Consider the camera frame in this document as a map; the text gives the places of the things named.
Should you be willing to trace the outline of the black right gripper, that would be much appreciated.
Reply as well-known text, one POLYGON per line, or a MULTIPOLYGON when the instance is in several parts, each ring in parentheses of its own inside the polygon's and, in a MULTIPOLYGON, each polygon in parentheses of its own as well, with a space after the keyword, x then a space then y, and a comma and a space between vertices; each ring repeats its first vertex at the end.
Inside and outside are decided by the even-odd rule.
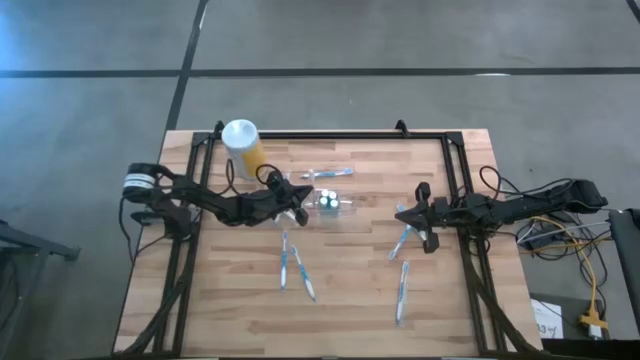
POLYGON ((433 230, 434 227, 465 228, 470 226, 469 220, 461 209, 452 208, 445 197, 436 197, 431 203, 428 203, 430 196, 430 185, 427 182, 420 182, 417 186, 418 205, 405 208, 403 212, 395 214, 397 220, 418 228, 418 231, 424 234, 423 250, 425 253, 434 253, 440 246, 439 237, 433 230))

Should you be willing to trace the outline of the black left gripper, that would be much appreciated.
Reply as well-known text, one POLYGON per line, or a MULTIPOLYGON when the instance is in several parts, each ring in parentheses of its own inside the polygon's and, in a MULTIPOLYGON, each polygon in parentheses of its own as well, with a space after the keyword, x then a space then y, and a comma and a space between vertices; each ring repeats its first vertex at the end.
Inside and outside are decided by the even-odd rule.
POLYGON ((250 224, 260 224, 286 210, 295 213, 298 224, 306 224, 309 215, 303 208, 306 197, 313 191, 311 185, 294 185, 280 171, 273 170, 266 181, 267 189, 253 202, 249 216, 250 224))

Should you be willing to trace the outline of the blue toothbrush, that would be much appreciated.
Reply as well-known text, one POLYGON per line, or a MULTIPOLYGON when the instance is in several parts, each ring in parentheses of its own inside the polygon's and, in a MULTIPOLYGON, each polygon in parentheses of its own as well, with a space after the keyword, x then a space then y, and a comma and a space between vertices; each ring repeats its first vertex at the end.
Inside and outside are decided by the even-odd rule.
POLYGON ((390 251, 389 255, 388 255, 388 260, 392 261, 393 259, 396 258, 398 251, 400 250, 400 248, 403 246, 403 244, 406 242, 410 232, 412 231, 412 227, 410 225, 406 225, 404 231, 402 232, 399 240, 397 241, 397 243, 395 244, 395 246, 393 247, 393 249, 390 251))
POLYGON ((311 282, 311 280, 310 280, 310 278, 309 278, 309 276, 308 276, 308 273, 307 273, 307 271, 306 271, 306 268, 304 267, 304 264, 303 264, 303 262, 302 262, 302 259, 301 259, 301 257, 300 257, 300 254, 299 254, 299 251, 298 251, 298 249, 297 249, 297 247, 296 247, 295 245, 292 245, 292 246, 291 246, 291 249, 292 249, 292 254, 294 255, 294 257, 295 257, 295 259, 296 259, 296 262, 297 262, 297 264, 298 264, 299 271, 300 271, 301 278, 302 278, 302 281, 303 281, 304 287, 305 287, 305 289, 306 289, 306 292, 307 292, 307 294, 309 295, 309 297, 310 297, 314 302, 316 302, 316 301, 317 301, 316 293, 315 293, 315 291, 314 291, 314 288, 313 288, 312 282, 311 282))
POLYGON ((397 325, 400 325, 403 321, 409 269, 410 269, 409 262, 404 261, 401 267, 400 282, 399 282, 399 289, 398 289, 398 296, 397 296, 397 306, 395 311, 395 323, 397 325))
POLYGON ((347 176, 353 175, 354 170, 352 168, 345 168, 340 170, 326 170, 326 171, 313 171, 310 170, 300 176, 301 179, 310 179, 310 178, 331 178, 337 176, 347 176))
POLYGON ((288 231, 283 230, 281 234, 282 249, 280 261, 280 289, 286 290, 287 285, 287 263, 288 263, 288 231))
MULTIPOLYGON (((403 204, 401 203, 397 203, 396 204, 396 212, 403 212, 405 210, 405 207, 403 204)), ((413 232, 416 236, 418 236, 423 242, 427 241, 427 235, 425 231, 419 231, 416 228, 410 226, 410 225, 406 225, 406 228, 408 230, 410 230, 411 232, 413 232)))

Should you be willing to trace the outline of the yellow white wipes canister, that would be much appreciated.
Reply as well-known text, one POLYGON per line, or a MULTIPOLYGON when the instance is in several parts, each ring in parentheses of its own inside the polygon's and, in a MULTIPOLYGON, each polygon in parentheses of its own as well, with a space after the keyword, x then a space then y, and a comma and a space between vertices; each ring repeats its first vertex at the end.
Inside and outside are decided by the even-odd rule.
POLYGON ((235 171, 245 179, 255 180, 258 167, 266 163, 257 127, 249 120, 236 119, 224 127, 221 138, 235 171))

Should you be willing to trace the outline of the clear acrylic organizer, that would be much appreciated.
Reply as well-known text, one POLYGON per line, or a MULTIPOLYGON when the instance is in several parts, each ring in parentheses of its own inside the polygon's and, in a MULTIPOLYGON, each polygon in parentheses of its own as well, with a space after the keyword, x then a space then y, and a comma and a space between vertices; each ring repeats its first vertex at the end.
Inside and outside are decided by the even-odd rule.
POLYGON ((335 198, 330 197, 329 195, 325 198, 328 200, 328 204, 326 206, 322 206, 320 204, 320 199, 323 198, 321 192, 323 189, 327 188, 316 188, 304 201, 303 208, 309 212, 311 216, 320 216, 320 217, 329 217, 329 218, 340 218, 350 216, 356 213, 357 206, 356 202, 348 196, 342 195, 339 191, 333 189, 327 189, 330 191, 335 191, 337 196, 335 198), (332 208, 330 206, 331 200, 338 200, 339 206, 337 208, 332 208))

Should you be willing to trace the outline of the white paper note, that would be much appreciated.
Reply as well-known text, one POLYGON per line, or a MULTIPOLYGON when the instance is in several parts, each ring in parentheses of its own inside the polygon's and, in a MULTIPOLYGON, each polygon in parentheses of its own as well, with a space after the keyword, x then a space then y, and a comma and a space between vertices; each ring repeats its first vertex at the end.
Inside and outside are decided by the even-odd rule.
POLYGON ((531 300, 539 335, 542 339, 563 339, 562 310, 559 305, 531 300))

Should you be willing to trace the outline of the yellow plug adapter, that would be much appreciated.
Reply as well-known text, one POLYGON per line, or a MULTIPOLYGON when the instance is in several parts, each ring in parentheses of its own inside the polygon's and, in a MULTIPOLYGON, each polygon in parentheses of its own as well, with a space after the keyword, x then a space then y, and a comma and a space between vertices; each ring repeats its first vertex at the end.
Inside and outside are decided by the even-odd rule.
POLYGON ((580 316, 579 323, 587 328, 591 339, 604 339, 608 323, 599 317, 599 313, 594 307, 591 307, 585 314, 580 316))

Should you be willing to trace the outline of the black equipment case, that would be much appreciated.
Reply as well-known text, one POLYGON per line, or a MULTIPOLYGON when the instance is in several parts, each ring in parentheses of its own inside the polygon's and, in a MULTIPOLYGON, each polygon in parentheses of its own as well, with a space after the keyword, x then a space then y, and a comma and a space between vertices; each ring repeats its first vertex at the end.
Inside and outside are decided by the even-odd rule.
POLYGON ((609 223, 640 334, 640 209, 610 211, 609 223))

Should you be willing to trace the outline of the black floor stand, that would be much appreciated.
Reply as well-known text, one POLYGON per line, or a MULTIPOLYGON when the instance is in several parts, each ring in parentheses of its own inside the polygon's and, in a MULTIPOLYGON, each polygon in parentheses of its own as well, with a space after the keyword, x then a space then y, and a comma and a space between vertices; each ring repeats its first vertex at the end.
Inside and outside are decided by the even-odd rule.
POLYGON ((32 255, 34 260, 25 276, 17 273, 15 280, 15 302, 7 316, 0 322, 0 360, 7 359, 7 353, 12 348, 16 329, 22 322, 26 303, 30 300, 45 264, 51 255, 58 255, 66 261, 75 261, 80 253, 79 247, 69 247, 61 243, 28 234, 0 221, 0 241, 10 244, 5 247, 7 255, 32 255))

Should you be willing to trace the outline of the black aluminium table frame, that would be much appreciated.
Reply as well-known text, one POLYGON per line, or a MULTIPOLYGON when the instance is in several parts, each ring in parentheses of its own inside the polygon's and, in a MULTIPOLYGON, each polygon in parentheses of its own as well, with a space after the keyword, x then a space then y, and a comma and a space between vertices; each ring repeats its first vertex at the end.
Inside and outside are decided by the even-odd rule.
POLYGON ((467 284, 464 238, 439 234, 432 254, 410 238, 388 260, 426 181, 436 196, 482 190, 478 170, 494 162, 484 130, 265 131, 270 163, 293 182, 308 170, 352 168, 322 186, 356 202, 355 214, 311 216, 304 227, 273 222, 228 227, 211 213, 195 239, 174 243, 159 224, 141 237, 113 345, 125 360, 181 357, 310 358, 511 355, 502 330, 467 284), (283 230, 286 290, 280 289, 283 230), (306 292, 295 245, 316 293, 306 292), (403 321, 395 323, 401 267, 408 261, 403 321))

